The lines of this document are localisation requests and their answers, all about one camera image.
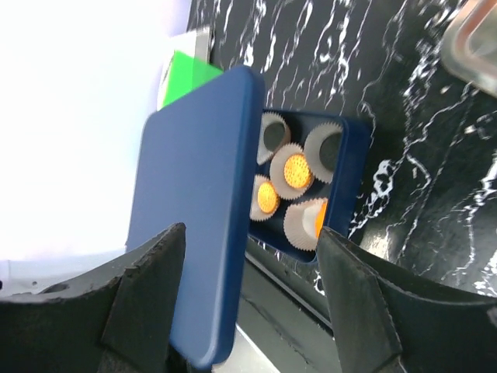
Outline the black round cookie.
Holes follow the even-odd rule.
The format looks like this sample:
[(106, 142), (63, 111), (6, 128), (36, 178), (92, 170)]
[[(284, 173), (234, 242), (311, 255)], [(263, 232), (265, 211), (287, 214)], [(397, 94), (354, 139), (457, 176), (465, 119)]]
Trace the black round cookie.
[(264, 130), (263, 143), (270, 152), (275, 152), (283, 142), (286, 128), (282, 122), (272, 122)]
[(326, 170), (333, 172), (339, 156), (339, 148), (342, 135), (339, 133), (330, 134), (321, 143), (319, 149), (319, 160)]

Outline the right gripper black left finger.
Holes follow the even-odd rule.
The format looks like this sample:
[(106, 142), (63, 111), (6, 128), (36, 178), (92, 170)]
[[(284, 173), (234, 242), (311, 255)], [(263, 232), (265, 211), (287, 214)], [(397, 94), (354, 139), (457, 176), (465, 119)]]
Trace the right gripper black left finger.
[(3, 372), (164, 372), (186, 251), (176, 223), (39, 294), (1, 300)]

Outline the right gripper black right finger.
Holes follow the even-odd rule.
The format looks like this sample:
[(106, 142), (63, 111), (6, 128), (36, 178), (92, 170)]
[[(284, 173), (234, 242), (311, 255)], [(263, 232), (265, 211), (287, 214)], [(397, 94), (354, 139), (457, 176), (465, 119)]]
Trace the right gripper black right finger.
[(328, 227), (318, 265), (344, 372), (494, 372), (496, 300), (368, 253)]

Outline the blue tin lid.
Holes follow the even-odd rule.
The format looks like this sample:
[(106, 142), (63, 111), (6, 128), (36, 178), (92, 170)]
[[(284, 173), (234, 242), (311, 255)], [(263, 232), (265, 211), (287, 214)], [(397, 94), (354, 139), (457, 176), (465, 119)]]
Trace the blue tin lid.
[(186, 226), (170, 340), (199, 369), (234, 343), (264, 92), (260, 74), (232, 68), (153, 113), (141, 137), (127, 247)]

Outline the orange flower cookie small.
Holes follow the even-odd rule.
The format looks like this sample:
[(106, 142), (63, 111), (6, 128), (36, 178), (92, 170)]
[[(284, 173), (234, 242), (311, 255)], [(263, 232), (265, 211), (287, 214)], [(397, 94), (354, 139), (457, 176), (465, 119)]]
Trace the orange flower cookie small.
[(316, 237), (319, 237), (320, 232), (322, 230), (324, 220), (325, 220), (326, 211), (327, 211), (327, 205), (328, 205), (327, 201), (323, 202), (321, 204), (321, 207), (320, 207), (318, 213), (316, 214), (316, 218), (315, 218), (315, 236)]

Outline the orange round cookie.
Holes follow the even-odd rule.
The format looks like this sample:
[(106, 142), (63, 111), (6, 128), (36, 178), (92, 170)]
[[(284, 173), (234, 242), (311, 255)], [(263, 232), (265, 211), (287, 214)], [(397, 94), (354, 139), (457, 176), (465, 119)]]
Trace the orange round cookie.
[(283, 177), (294, 189), (307, 188), (311, 184), (313, 175), (303, 153), (293, 154), (286, 160)]
[(270, 181), (265, 181), (259, 186), (257, 204), (264, 214), (272, 214), (279, 207), (280, 197)]

